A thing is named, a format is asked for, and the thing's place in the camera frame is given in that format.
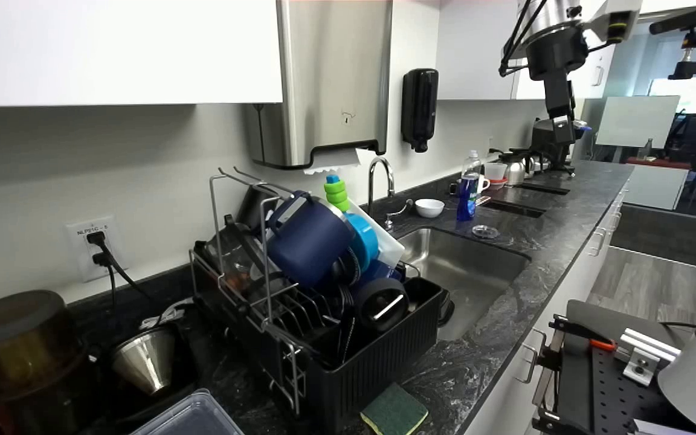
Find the electrical outlet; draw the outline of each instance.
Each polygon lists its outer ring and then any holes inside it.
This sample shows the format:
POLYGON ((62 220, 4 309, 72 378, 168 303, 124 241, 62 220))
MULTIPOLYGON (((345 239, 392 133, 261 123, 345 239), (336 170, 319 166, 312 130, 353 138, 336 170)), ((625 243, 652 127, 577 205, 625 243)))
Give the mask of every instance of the electrical outlet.
POLYGON ((113 258, 121 266, 126 266, 110 214, 85 220, 85 223, 71 223, 71 225, 66 225, 66 231, 72 241, 83 281, 96 281, 96 278, 103 278, 108 272, 103 266, 96 266, 92 260, 92 256, 102 252, 98 246, 86 241, 86 235, 92 235, 92 231, 103 231, 108 252, 113 253, 113 258))

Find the kitchen sink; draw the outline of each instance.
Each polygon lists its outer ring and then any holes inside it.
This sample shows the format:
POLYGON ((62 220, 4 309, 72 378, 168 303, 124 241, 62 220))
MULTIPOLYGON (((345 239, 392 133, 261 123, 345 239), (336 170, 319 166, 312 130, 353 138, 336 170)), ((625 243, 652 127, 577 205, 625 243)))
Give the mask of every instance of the kitchen sink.
POLYGON ((439 327, 439 340, 466 336, 490 304, 513 289, 515 278, 528 263, 528 256, 520 252, 429 228, 399 241, 408 249, 403 258, 408 272, 438 283, 451 299, 454 311, 439 327))

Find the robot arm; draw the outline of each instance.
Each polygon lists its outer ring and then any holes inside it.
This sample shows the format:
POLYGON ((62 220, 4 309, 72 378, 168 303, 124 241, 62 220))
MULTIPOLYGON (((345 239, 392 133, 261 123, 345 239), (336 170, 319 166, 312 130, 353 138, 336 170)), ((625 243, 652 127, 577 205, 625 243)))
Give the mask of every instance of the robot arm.
POLYGON ((640 11, 640 0, 611 0, 594 20, 580 22, 580 0, 525 0, 513 36, 503 46, 498 72, 513 74, 522 67, 532 79, 543 82, 545 113, 557 152, 551 170, 567 170, 567 148, 574 142, 572 89, 567 72, 585 65, 593 50, 622 44, 640 11), (594 32, 600 46, 586 46, 585 32, 594 32))

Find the faucet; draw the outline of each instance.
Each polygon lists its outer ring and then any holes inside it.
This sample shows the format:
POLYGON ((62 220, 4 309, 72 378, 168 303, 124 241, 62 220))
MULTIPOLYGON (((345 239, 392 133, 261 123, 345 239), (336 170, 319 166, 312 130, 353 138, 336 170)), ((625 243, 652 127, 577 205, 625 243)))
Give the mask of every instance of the faucet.
POLYGON ((375 166, 381 165, 387 170, 387 196, 393 196, 393 171, 392 171, 392 165, 387 156, 375 156, 370 161, 370 193, 367 193, 367 208, 371 210, 371 204, 375 204, 375 166))

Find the lid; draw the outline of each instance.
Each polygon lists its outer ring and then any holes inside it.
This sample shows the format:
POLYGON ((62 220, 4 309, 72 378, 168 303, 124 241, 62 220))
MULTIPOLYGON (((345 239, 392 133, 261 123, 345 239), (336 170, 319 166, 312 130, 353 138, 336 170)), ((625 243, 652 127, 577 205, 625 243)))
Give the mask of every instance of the lid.
POLYGON ((62 309, 51 289, 29 289, 0 299, 0 340, 31 330, 62 309))

